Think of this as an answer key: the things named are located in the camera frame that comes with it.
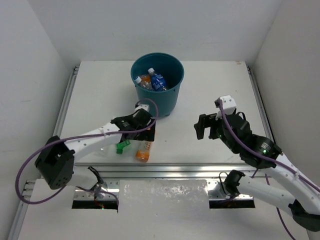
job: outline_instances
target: white tabletop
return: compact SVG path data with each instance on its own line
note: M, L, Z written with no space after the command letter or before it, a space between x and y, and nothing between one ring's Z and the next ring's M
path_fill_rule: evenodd
M138 101L131 81L133 61L83 61L75 81L61 137L86 133L109 122L112 117L129 115ZM209 129L197 140L194 124L200 114L218 110L214 100L231 95L244 112L252 131L265 135L246 64L235 61L182 61L184 79L175 109L158 120L155 142L148 163L243 163L221 141L210 140ZM82 163L137 163L138 142L92 153Z

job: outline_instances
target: teal bucket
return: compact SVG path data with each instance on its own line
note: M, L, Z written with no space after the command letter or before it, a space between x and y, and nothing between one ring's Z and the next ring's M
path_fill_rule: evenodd
M169 90L167 91L149 91L140 87L134 81L135 77L148 74L148 69L153 68L156 73L161 74L165 79ZM175 108L179 89L184 79L184 67L174 56L166 53L154 52L144 55L137 59L131 67L131 79L135 85L135 90L139 100L151 99L158 106L159 117L169 116ZM143 104L150 105L150 113L156 116L155 107L150 102Z

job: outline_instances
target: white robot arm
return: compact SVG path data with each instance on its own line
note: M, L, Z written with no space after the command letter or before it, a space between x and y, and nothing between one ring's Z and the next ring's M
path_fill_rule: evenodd
M252 134L244 113L237 113L235 100L222 96L215 101L218 113L199 116L194 125L197 138L221 139L225 145L252 167L274 178L286 190L278 189L232 170L223 185L232 196L252 195L283 210L307 230L320 231L320 188L301 173L270 139Z
M53 190L70 185L95 191L104 185L99 173L93 167L77 168L75 163L94 151L125 140L154 141L155 125L150 130L138 131L146 128L153 121L149 113L149 105L137 105L133 114L116 117L104 126L83 134L84 138L48 147L40 153L35 166ZM47 144L59 139L58 136L53 136Z

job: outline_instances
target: bottle cap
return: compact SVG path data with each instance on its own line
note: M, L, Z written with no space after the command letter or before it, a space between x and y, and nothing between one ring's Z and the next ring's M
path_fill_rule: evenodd
M148 69L148 73L149 73L149 74L153 73L154 71L155 71L155 70L154 70L152 67Z
M141 83L141 81L142 81L142 79L141 79L141 77L139 77L139 76L137 76L137 77L134 79L134 82L135 82L136 84Z

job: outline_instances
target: orange bottle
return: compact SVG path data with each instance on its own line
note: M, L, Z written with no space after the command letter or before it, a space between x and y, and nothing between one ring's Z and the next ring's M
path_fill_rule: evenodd
M152 141L142 141L140 143L140 146L135 154L135 158L138 161L146 163L149 160L151 144Z
M141 75L140 78L142 79L142 81L146 81L147 83L151 83L151 78L150 78L149 74Z

